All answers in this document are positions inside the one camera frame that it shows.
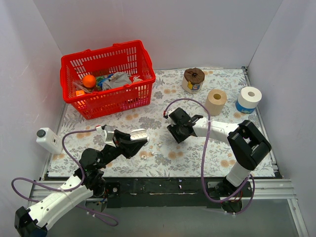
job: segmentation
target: floral pattern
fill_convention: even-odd
[[[181,87],[185,69],[158,70],[150,105],[93,120],[85,120],[72,106],[68,106],[59,135],[91,129],[98,124],[108,124],[122,132],[145,128],[150,137],[149,143],[131,159],[121,156],[109,163],[104,176],[199,177],[205,138],[189,137],[180,144],[176,143],[166,129],[167,121],[162,117],[163,110],[170,102],[186,97],[204,103],[211,89],[221,89],[227,94],[227,102],[221,114],[212,117],[212,120],[240,123],[248,119],[261,129],[256,111],[246,115],[235,108],[240,90],[247,86],[242,70],[210,68],[202,68],[202,70],[205,73],[205,81],[197,94],[189,94]],[[183,108],[191,115],[205,115],[203,108],[191,101],[179,101],[171,106],[171,108],[177,107]],[[102,137],[97,132],[71,135],[67,137],[65,145],[76,159],[80,158],[86,148],[101,150],[104,146]],[[225,176],[236,162],[230,146],[217,140],[210,139],[206,154],[204,167],[206,176]],[[264,158],[252,172],[255,176],[274,176],[270,157],[269,155]],[[69,177],[77,168],[63,151],[62,154],[53,157],[49,176]]]

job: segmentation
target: table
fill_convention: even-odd
[[[116,113],[101,118],[85,120],[71,105],[67,106],[59,135],[76,130],[92,129],[96,125],[111,125],[115,129],[129,133],[133,129],[145,128],[150,137],[149,143],[132,159],[118,157],[107,165],[106,177],[199,177],[201,155],[205,138],[190,137],[177,144],[166,129],[167,121],[162,117],[163,110],[178,98],[193,98],[202,103],[211,89],[221,89],[227,94],[227,102],[220,115],[212,120],[240,123],[248,119],[262,131],[263,128],[256,111],[250,115],[240,113],[235,108],[235,101],[240,90],[247,86],[241,69],[202,68],[205,81],[202,90],[197,94],[189,94],[181,87],[185,69],[156,70],[156,82],[153,86],[151,103],[140,108]],[[190,115],[206,116],[199,105],[191,101],[180,101],[171,108],[181,107]],[[65,142],[69,152],[76,159],[86,148],[101,150],[104,147],[101,135],[97,132],[82,133],[69,136]],[[207,146],[204,173],[205,176],[222,177],[233,167],[236,159],[229,145],[210,139]],[[268,155],[251,172],[254,176],[274,177],[274,169]],[[49,177],[69,177],[77,169],[77,165],[63,151],[55,155],[48,168]]]

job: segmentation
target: plastic shopping basket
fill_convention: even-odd
[[[148,105],[156,76],[151,59],[140,40],[63,56],[60,83],[66,103],[86,119]],[[76,97],[76,85],[88,74],[96,76],[126,72],[143,81]]]

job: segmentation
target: orange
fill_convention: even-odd
[[[85,87],[87,88],[92,88],[95,86],[96,84],[96,79],[93,75],[86,75],[84,76],[84,78],[82,79],[82,83]]]

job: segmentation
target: black button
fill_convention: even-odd
[[[37,135],[38,137],[43,137],[43,136],[46,135],[46,132],[45,132],[43,129],[40,129],[40,130],[36,133],[36,135]]]

